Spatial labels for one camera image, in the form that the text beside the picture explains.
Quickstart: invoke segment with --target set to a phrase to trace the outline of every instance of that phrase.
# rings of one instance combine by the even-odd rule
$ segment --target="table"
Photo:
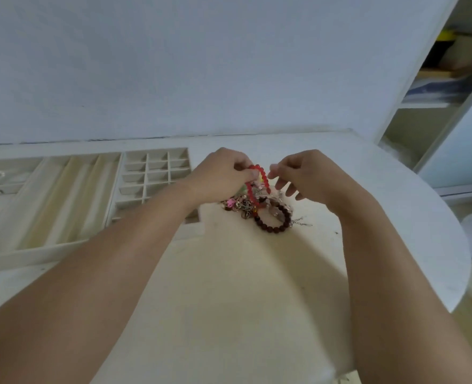
[[[59,145],[67,153],[187,146],[192,166],[224,146],[263,167],[317,148],[379,200],[448,310],[469,281],[469,247],[449,207],[416,174],[352,132]],[[35,147],[40,154],[57,149],[0,149],[10,158],[34,155]],[[339,220],[323,205],[291,203],[294,216],[312,227],[265,234],[238,213],[203,206],[206,234],[169,246],[92,382],[310,383],[354,369]],[[0,304],[49,267],[0,272]]]

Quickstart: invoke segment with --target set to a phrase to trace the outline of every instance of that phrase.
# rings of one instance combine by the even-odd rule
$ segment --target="person's right hand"
[[[296,200],[304,198],[335,207],[362,190],[351,176],[317,149],[286,156],[270,166],[269,179],[277,178],[275,188],[281,190],[288,182],[287,197],[297,190]]]

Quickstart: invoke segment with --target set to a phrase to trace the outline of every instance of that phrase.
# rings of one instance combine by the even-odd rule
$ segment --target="forearm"
[[[90,382],[195,206],[170,186],[2,305],[0,383]]]
[[[472,382],[469,344],[378,202],[358,190],[336,213],[363,384]]]

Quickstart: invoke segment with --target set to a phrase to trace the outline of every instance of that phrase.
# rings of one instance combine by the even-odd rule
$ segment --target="white tray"
[[[174,148],[0,161],[0,270],[58,261],[191,172]],[[198,210],[175,239],[204,234]]]

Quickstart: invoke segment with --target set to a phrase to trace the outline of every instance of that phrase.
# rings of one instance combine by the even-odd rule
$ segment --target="white door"
[[[472,185],[472,94],[415,171],[434,188]]]

